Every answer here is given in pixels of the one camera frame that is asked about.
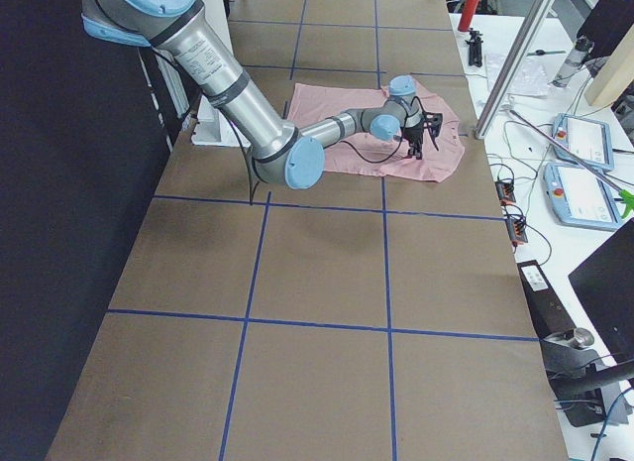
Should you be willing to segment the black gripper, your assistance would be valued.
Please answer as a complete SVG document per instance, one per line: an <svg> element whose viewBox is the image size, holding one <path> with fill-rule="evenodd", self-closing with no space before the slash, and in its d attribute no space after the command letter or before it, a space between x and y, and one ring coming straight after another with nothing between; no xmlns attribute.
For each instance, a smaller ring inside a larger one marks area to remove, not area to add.
<svg viewBox="0 0 634 461"><path fill-rule="evenodd" d="M416 157L422 160L422 145L424 141L425 121L420 120L417 124L404 128L404 139L408 141L410 147L408 149L408 158Z"/></svg>

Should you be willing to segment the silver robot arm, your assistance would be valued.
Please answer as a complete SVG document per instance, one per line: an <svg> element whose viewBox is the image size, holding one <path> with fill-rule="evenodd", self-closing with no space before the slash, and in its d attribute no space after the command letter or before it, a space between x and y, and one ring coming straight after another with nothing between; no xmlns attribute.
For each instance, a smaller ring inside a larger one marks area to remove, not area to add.
<svg viewBox="0 0 634 461"><path fill-rule="evenodd" d="M82 0L82 21L94 38L172 54L210 104L247 138L248 172L260 181L309 188L322 175L326 148L358 133L383 141L401 135L416 156L423 136L437 135L433 127L441 120L424 110L408 75L390 82L380 107L346 110L297 128L276 113L212 30L203 0Z"/></svg>

